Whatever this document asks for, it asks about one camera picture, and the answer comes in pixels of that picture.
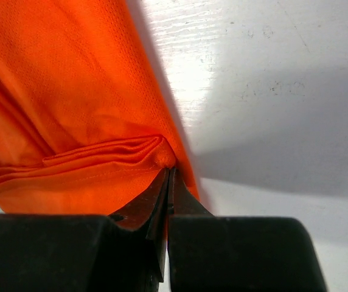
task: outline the fabric fold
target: fabric fold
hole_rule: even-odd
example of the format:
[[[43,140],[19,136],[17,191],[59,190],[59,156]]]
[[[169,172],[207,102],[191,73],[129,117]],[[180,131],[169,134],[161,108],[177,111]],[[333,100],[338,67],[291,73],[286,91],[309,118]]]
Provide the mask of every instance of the fabric fold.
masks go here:
[[[109,214],[192,168],[124,0],[0,0],[0,207]]]

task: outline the white wall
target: white wall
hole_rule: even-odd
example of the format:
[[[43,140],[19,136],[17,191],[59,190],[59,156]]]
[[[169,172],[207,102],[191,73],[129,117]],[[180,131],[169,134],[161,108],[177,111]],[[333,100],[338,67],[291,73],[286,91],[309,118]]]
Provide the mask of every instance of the white wall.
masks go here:
[[[128,5],[204,201],[218,215],[300,219],[330,291],[348,291],[348,0]]]

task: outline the scuff mark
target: scuff mark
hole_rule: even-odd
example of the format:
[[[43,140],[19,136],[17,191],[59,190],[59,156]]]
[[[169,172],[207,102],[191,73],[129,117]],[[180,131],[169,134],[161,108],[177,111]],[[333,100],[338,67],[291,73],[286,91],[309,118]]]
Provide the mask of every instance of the scuff mark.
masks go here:
[[[248,36],[249,38],[253,38],[253,37],[254,37],[254,31],[253,31],[252,29],[249,29],[249,30],[247,31],[247,36]]]
[[[263,35],[267,38],[271,38],[271,36],[273,35],[273,31],[271,30],[270,26],[264,26],[263,27]]]
[[[287,18],[289,19],[289,21],[292,23],[294,29],[296,30],[296,32],[297,32],[299,38],[300,38],[301,41],[302,41],[302,44],[307,48],[307,51],[310,53],[310,49],[309,49],[307,43],[306,43],[306,42],[304,41],[304,39],[302,38],[300,32],[298,31],[296,24],[294,23],[294,21],[292,20],[292,18],[289,16],[289,14],[288,14],[288,12],[285,10],[285,8],[282,6],[282,4],[281,4],[279,1],[277,1],[277,3],[278,3],[278,5],[281,7],[281,9],[285,12],[285,14],[286,14]]]

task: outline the stitching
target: stitching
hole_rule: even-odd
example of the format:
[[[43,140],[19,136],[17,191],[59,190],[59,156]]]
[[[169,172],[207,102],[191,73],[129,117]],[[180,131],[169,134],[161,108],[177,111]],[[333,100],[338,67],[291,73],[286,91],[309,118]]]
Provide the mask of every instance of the stitching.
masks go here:
[[[151,166],[150,168],[147,168],[147,169],[131,169],[131,171],[138,172],[138,171],[142,171],[142,170],[150,170],[150,169],[152,169],[154,167],[156,167],[156,165]],[[113,174],[113,173],[116,173],[116,172],[125,172],[125,171],[127,171],[127,169],[120,169],[120,170],[116,170],[114,172],[105,172],[105,173],[101,173],[99,175],[92,175],[92,176],[88,176],[86,178],[75,179],[75,180],[72,180],[72,181],[66,181],[66,182],[61,182],[61,183],[58,182],[58,183],[55,183],[54,185],[75,183],[77,181],[84,181],[84,180],[91,179],[91,178],[96,178],[96,177],[99,177],[99,176],[105,176],[105,175],[110,175],[110,174]],[[127,177],[127,176],[139,175],[139,174],[141,174],[141,173],[134,173],[132,175],[124,175],[124,176],[121,176],[120,178],[124,178],[124,177]]]

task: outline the orange fabric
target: orange fabric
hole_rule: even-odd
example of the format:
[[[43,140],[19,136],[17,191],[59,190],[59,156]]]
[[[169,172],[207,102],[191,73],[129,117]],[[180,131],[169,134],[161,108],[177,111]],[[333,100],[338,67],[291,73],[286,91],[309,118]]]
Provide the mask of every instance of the orange fabric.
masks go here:
[[[189,160],[124,0],[0,0],[0,206],[109,214]]]

